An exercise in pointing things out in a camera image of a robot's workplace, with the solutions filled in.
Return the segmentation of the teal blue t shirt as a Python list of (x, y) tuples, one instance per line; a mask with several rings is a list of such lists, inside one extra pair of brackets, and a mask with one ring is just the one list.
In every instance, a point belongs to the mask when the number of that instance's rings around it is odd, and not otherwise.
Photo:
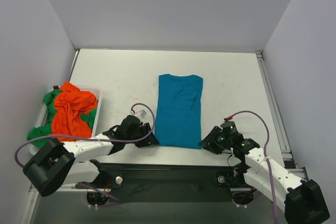
[(159, 76), (155, 136), (161, 146), (199, 150), (203, 78)]

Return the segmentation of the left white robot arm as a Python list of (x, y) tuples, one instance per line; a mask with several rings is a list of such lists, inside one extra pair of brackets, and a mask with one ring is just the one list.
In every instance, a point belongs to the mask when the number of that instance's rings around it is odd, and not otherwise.
[(100, 188), (106, 183), (106, 175), (99, 171), (94, 158), (115, 154), (127, 143), (142, 148), (158, 145), (159, 140), (149, 123), (144, 123), (140, 116), (128, 115), (121, 124), (86, 141), (49, 140), (24, 165), (23, 173), (43, 197), (53, 194), (62, 185), (77, 182)]

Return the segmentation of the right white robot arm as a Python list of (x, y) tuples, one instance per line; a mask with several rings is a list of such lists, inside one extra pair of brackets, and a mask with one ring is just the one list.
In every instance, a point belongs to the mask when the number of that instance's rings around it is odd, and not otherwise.
[(230, 151), (240, 160), (234, 167), (233, 182), (248, 185), (270, 199), (287, 223), (323, 223), (330, 218), (317, 182), (304, 180), (282, 167), (257, 142), (244, 138), (233, 121), (214, 127), (199, 145), (214, 154)]

